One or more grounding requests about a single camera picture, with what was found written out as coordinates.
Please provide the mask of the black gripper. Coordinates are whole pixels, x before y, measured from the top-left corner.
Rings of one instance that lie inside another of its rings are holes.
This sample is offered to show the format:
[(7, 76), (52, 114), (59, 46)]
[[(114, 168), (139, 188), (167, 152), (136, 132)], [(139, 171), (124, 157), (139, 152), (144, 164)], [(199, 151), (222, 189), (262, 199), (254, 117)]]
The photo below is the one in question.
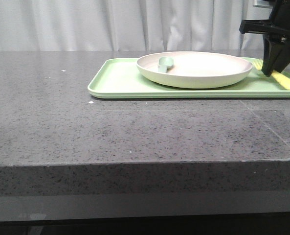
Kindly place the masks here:
[(242, 20), (239, 31), (263, 35), (262, 72), (267, 77), (290, 64), (290, 0), (276, 0), (266, 20)]

